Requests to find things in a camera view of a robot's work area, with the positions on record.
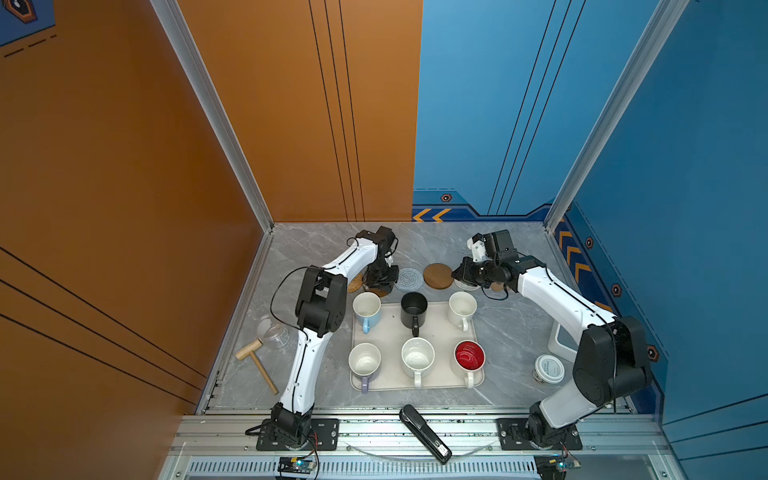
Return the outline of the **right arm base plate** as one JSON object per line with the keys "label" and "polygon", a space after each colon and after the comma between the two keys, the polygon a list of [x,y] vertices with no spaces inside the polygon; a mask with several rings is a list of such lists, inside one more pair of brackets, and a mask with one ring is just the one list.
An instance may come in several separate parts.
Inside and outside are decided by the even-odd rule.
{"label": "right arm base plate", "polygon": [[532,435],[526,427],[527,420],[523,418],[499,418],[496,420],[497,434],[501,449],[513,450],[569,450],[580,451],[583,449],[580,432],[575,425],[561,429],[544,444],[538,444],[532,440]]}

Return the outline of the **blue grey woven coaster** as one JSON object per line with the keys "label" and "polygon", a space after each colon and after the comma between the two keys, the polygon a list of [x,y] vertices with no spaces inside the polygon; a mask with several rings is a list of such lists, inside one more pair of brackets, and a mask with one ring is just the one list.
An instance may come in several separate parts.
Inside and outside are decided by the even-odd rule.
{"label": "blue grey woven coaster", "polygon": [[395,286],[402,292],[415,292],[424,285],[424,278],[421,271],[415,268],[401,268]]}

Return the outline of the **red inside white mug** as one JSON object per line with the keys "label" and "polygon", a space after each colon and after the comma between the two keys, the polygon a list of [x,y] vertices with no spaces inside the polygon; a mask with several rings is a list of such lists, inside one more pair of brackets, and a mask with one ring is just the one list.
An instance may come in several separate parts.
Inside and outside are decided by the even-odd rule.
{"label": "red inside white mug", "polygon": [[451,368],[466,388],[475,388],[486,362],[485,351],[475,341],[463,340],[453,351]]}

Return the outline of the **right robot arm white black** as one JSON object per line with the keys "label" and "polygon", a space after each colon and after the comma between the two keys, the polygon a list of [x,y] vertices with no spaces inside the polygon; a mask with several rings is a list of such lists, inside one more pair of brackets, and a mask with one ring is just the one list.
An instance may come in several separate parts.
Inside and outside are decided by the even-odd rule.
{"label": "right robot arm white black", "polygon": [[640,320],[618,317],[588,301],[544,262],[519,253],[507,230],[478,233],[467,245],[471,254],[452,272],[454,280],[482,289],[502,284],[536,303],[577,343],[571,380],[529,409],[524,432],[534,447],[563,445],[578,421],[651,384]]}

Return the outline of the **glossy dark brown coaster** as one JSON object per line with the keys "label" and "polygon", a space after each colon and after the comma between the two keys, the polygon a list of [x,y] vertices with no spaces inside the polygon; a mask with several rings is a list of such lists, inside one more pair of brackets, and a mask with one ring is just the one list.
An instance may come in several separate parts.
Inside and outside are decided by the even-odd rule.
{"label": "glossy dark brown coaster", "polygon": [[390,294],[390,291],[382,290],[382,289],[378,289],[378,288],[368,288],[367,292],[374,293],[379,298],[384,298],[384,297],[386,297],[386,296],[388,296]]}

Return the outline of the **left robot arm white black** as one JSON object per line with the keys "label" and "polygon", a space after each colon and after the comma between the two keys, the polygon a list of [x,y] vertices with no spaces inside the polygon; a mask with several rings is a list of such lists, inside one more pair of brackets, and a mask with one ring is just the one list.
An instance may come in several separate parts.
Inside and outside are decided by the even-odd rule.
{"label": "left robot arm white black", "polygon": [[346,315],[348,286],[357,276],[375,294],[392,292],[399,276],[393,255],[398,239],[389,227],[362,230],[348,239],[347,249],[325,265],[302,268],[295,305],[298,345],[285,391],[261,429],[290,448],[311,440],[311,416],[320,367],[333,334]]}

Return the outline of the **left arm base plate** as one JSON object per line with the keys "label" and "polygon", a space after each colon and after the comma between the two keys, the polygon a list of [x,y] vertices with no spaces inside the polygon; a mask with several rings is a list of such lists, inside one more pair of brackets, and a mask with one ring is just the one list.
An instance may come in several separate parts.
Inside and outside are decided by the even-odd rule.
{"label": "left arm base plate", "polygon": [[278,432],[272,420],[264,420],[259,429],[257,451],[300,451],[310,452],[335,451],[339,438],[339,420],[335,418],[319,418],[311,420],[311,427],[306,440],[292,442],[288,437]]}

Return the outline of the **white multicolour woven coaster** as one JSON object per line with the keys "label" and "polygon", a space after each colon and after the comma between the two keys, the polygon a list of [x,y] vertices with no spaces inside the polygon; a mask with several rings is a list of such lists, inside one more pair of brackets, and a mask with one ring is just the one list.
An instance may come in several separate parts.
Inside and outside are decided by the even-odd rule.
{"label": "white multicolour woven coaster", "polygon": [[480,286],[477,285],[469,285],[459,280],[454,280],[454,285],[464,291],[467,292],[474,292],[480,289]]}

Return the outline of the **black mug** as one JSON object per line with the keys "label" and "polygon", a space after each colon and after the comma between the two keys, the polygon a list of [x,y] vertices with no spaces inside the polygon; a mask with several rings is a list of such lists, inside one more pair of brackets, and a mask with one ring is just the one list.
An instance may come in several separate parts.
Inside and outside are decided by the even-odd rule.
{"label": "black mug", "polygon": [[419,292],[408,292],[402,297],[400,305],[402,325],[409,329],[414,337],[419,337],[429,306],[426,297]]}

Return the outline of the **rattan woven coaster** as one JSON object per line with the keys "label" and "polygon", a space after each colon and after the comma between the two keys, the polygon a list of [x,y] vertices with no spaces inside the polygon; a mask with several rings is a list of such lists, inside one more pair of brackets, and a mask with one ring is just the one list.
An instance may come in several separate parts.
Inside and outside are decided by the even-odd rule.
{"label": "rattan woven coaster", "polygon": [[348,284],[347,292],[348,293],[357,292],[362,288],[362,286],[363,286],[363,274],[359,273]]}

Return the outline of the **light blue mug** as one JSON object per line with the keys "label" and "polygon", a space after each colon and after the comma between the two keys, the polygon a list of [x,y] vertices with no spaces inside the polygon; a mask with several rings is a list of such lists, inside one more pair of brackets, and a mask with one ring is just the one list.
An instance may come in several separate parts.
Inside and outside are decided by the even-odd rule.
{"label": "light blue mug", "polygon": [[380,297],[373,292],[363,292],[355,297],[352,306],[363,333],[368,334],[381,320]]}

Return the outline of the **round wooden coaster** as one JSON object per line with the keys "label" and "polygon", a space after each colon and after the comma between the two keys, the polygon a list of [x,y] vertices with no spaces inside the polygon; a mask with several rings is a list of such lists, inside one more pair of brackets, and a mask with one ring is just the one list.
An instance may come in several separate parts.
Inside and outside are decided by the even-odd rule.
{"label": "round wooden coaster", "polygon": [[424,282],[435,290],[445,290],[453,285],[452,269],[443,263],[429,264],[423,271]]}

